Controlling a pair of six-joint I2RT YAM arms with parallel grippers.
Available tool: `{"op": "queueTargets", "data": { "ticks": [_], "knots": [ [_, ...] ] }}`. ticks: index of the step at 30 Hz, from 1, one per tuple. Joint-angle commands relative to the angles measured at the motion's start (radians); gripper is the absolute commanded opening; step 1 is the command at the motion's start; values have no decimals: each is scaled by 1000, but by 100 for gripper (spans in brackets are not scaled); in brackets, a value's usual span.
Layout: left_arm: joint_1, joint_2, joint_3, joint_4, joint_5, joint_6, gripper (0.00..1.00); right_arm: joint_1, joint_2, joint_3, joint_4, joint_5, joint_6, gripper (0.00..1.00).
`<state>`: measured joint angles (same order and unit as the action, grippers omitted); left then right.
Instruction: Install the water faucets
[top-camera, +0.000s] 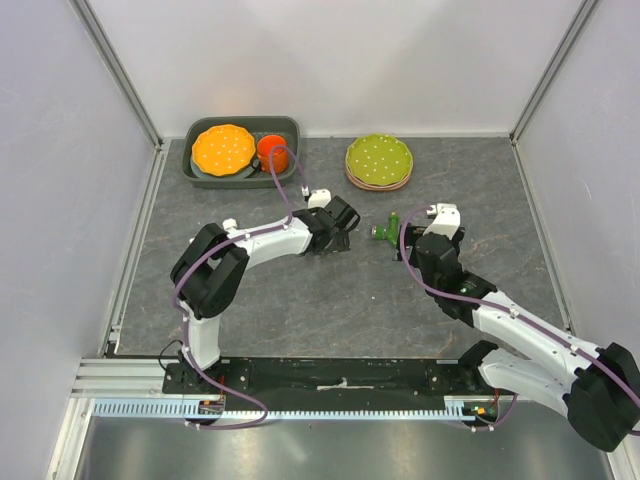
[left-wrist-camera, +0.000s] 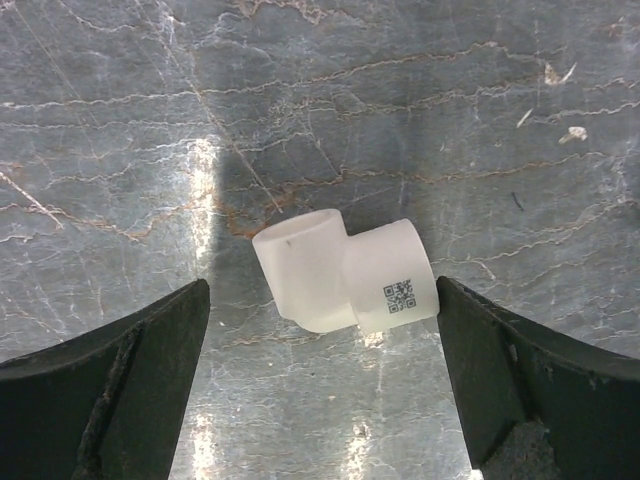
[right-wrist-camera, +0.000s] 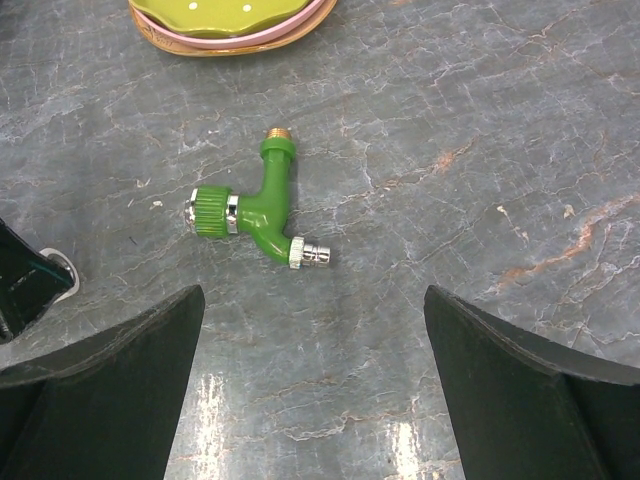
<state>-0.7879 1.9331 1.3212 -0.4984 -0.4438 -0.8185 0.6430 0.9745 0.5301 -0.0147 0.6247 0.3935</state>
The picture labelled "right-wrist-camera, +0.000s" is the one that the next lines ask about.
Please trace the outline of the green plastic water faucet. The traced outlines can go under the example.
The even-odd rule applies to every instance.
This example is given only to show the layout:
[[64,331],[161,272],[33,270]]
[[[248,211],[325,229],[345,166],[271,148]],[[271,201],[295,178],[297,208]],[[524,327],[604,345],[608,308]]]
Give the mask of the green plastic water faucet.
[[236,194],[226,186],[200,185],[186,202],[186,222],[200,237],[227,238],[246,233],[269,258],[289,268],[327,267],[331,250],[302,236],[287,237],[290,213],[289,170],[296,146],[285,128],[270,129],[260,145],[263,178],[258,193]]

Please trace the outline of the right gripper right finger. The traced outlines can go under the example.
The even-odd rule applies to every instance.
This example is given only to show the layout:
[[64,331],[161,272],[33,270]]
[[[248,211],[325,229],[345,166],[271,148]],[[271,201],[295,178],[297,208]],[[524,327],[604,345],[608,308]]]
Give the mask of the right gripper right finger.
[[426,329],[468,479],[636,479],[639,371],[431,285]]

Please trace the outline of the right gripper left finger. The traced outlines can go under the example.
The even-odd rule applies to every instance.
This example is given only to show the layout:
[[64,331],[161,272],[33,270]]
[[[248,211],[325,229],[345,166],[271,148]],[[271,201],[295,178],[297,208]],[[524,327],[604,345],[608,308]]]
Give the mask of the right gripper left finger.
[[1,372],[4,479],[161,479],[205,310],[186,287]]

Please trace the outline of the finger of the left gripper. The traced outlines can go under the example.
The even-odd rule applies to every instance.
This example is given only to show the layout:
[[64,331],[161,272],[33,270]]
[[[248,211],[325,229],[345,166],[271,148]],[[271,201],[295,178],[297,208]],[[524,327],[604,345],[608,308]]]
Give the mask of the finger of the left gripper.
[[38,321],[73,286],[71,276],[1,221],[1,342]]

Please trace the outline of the white pvc elbow fitting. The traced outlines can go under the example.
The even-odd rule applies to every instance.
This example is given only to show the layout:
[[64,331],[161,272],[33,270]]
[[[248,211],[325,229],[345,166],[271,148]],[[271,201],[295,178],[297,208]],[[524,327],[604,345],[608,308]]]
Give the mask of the white pvc elbow fitting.
[[75,265],[71,262],[71,260],[61,251],[55,248],[44,248],[40,251],[40,254],[43,255],[48,260],[55,263],[57,266],[63,268],[73,280],[73,286],[62,294],[59,298],[55,300],[56,303],[59,303],[65,299],[68,299],[75,294],[77,294],[80,290],[80,278],[78,270]]

